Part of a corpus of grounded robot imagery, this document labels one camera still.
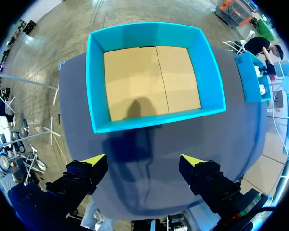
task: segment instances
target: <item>metal stand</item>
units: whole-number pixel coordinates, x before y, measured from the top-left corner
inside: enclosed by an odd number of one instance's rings
[[[58,94],[58,90],[59,90],[58,87],[54,87],[54,86],[51,86],[51,85],[38,83],[38,82],[34,82],[34,81],[31,81],[31,80],[28,80],[28,79],[18,78],[18,77],[15,77],[15,76],[10,76],[10,75],[6,75],[6,74],[2,74],[2,73],[0,73],[0,77],[14,79],[14,80],[22,81],[22,82],[25,82],[25,83],[32,83],[32,84],[39,85],[39,86],[42,86],[42,87],[47,87],[47,88],[50,88],[50,89],[54,89],[54,90],[56,90],[56,94],[54,96],[53,105],[55,104],[55,100],[57,98],[57,94]]]
[[[50,128],[51,129],[49,129],[47,127],[43,127],[43,128],[46,130],[45,132],[38,133],[38,134],[35,134],[35,135],[32,135],[32,136],[27,136],[27,137],[24,137],[24,138],[20,138],[20,139],[17,139],[17,140],[8,142],[8,143],[0,144],[0,148],[6,147],[6,146],[8,146],[10,144],[17,143],[17,142],[20,142],[20,141],[25,141],[25,140],[28,140],[28,139],[31,139],[31,138],[34,138],[34,137],[37,137],[37,136],[40,136],[40,135],[44,135],[44,134],[49,134],[50,135],[50,142],[51,142],[51,145],[53,145],[52,134],[54,134],[54,135],[56,135],[58,137],[61,137],[61,135],[59,133],[53,131],[53,117],[51,117],[51,122],[50,122]]]

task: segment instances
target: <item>person's arm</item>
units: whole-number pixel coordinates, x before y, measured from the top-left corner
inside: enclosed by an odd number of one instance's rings
[[[271,57],[269,55],[269,52],[268,50],[265,48],[265,47],[262,47],[262,51],[263,51],[263,54],[265,55],[265,64],[266,64],[266,73],[268,75],[276,75],[276,72],[275,72],[275,69],[274,69],[274,66],[273,66],[273,62],[271,60]]]
[[[268,60],[270,64],[273,64],[268,50],[265,47],[262,47],[262,51],[263,51],[263,54],[265,55],[265,59]]]

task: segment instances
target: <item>white cable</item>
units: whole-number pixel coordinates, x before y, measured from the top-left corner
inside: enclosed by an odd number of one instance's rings
[[[278,132],[278,129],[277,129],[277,126],[276,126],[276,123],[275,123],[275,118],[274,118],[274,102],[275,102],[275,97],[276,97],[277,91],[278,91],[281,87],[282,87],[282,85],[280,85],[280,86],[278,87],[278,89],[277,89],[277,90],[275,91],[275,93],[274,93],[273,106],[272,106],[272,118],[273,118],[273,122],[274,122],[274,126],[275,126],[275,129],[276,129],[276,132],[277,132],[277,134],[278,134],[278,136],[279,136],[279,139],[280,139],[281,142],[283,143],[283,146],[284,146],[285,151],[286,151],[286,154],[287,154],[287,159],[288,159],[288,158],[289,158],[288,150],[287,150],[287,148],[286,148],[286,145],[285,145],[283,139],[281,138],[281,136],[280,136],[280,134],[279,134],[279,132]],[[271,188],[270,192],[268,193],[268,195],[271,194],[271,192],[272,192],[275,184],[277,183],[277,181],[278,181],[280,178],[288,178],[288,176],[283,176],[283,175],[282,175],[282,172],[283,172],[284,168],[285,168],[285,165],[284,165],[283,168],[281,169],[280,174],[279,174],[278,178],[276,179],[276,181],[275,181],[274,185],[272,186],[272,188]]]
[[[276,97],[276,93],[278,92],[278,90],[279,90],[281,87],[282,87],[282,85],[280,85],[280,86],[278,87],[278,89],[277,89],[277,90],[275,91],[275,93],[274,93],[273,106],[272,106],[272,118],[273,118],[274,126],[275,126],[276,132],[277,132],[277,134],[278,134],[278,137],[279,137],[280,141],[283,143],[283,146],[284,146],[284,148],[285,148],[286,154],[287,154],[287,156],[289,157],[288,150],[287,150],[286,145],[285,145],[283,139],[281,138],[281,135],[280,135],[280,133],[279,133],[279,131],[278,131],[278,129],[277,129],[276,122],[275,122],[275,118],[274,118],[274,102],[275,102],[275,97]]]

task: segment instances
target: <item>white pole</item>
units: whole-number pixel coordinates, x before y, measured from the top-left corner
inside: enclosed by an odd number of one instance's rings
[[[50,117],[50,146],[53,145],[53,117]]]
[[[5,102],[5,100],[4,100],[3,98],[1,98],[1,96],[0,96],[0,99],[4,102],[4,104],[5,104],[8,108],[10,108],[10,110],[11,110],[12,112],[15,113],[15,111]]]
[[[57,95],[58,95],[58,90],[59,90],[59,85],[58,85],[58,89],[56,90],[56,94],[54,95],[53,105],[56,103],[56,99],[57,99]]]
[[[34,138],[34,137],[37,137],[37,136],[40,136],[40,135],[48,134],[48,133],[50,133],[50,131],[45,131],[45,132],[38,133],[38,134],[35,134],[35,135],[32,135],[32,136],[27,136],[27,137],[24,137],[24,138],[20,138],[20,139],[17,139],[17,140],[8,142],[8,143],[0,144],[0,148],[6,147],[6,146],[8,146],[10,144],[17,143],[17,142],[20,142],[20,141],[25,141],[27,139]]]
[[[50,129],[47,128],[47,127],[45,127],[45,126],[43,126],[43,128],[44,128],[46,131],[50,131]],[[56,136],[58,136],[58,137],[61,137],[61,135],[60,135],[59,133],[55,132],[55,131],[51,131],[51,133],[54,134],[54,135],[56,135]]]
[[[13,100],[14,100],[15,98],[16,98],[15,96],[12,98],[12,100],[9,102],[9,105],[11,105],[11,103],[13,102]]]
[[[25,185],[28,184],[29,173],[30,173],[30,171],[31,171],[31,168],[32,168],[33,162],[34,162],[34,160],[36,159],[36,157],[37,157],[37,155],[35,154],[34,157],[33,157],[33,160],[31,161],[31,165],[30,165],[30,167],[29,167],[29,170],[27,171],[28,174],[27,174],[27,178],[26,178],[26,181],[25,181]]]
[[[58,88],[56,88],[54,86],[50,86],[50,85],[46,85],[46,84],[43,84],[43,83],[34,82],[34,81],[27,80],[27,79],[24,79],[24,78],[18,78],[18,77],[14,77],[14,76],[9,76],[9,75],[6,75],[6,74],[1,74],[0,73],[0,77],[15,79],[15,80],[19,80],[19,81],[26,82],[26,83],[32,83],[32,84],[40,85],[40,86],[51,88],[51,89],[55,89],[55,90],[58,89]]]

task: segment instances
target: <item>black equipment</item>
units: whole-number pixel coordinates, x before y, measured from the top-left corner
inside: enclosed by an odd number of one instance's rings
[[[256,205],[249,211],[251,213],[262,208],[268,197],[262,194],[259,198],[255,189],[241,194],[240,183],[225,177],[221,166],[212,160],[192,165],[188,159],[184,155],[180,157],[179,171],[193,194],[200,195],[211,211],[221,217],[214,230],[250,231],[253,228],[250,220],[255,214],[240,219],[244,217],[242,213],[252,204]]]
[[[35,184],[19,184],[8,191],[13,208],[28,230],[87,230],[66,215],[73,213],[87,194],[94,193],[108,171],[107,157],[98,156],[93,166],[75,160],[66,169],[54,183],[46,183],[47,192]]]
[[[36,26],[36,23],[30,20],[30,22],[26,25],[26,27],[23,29],[23,32],[27,35],[33,30],[33,28]]]

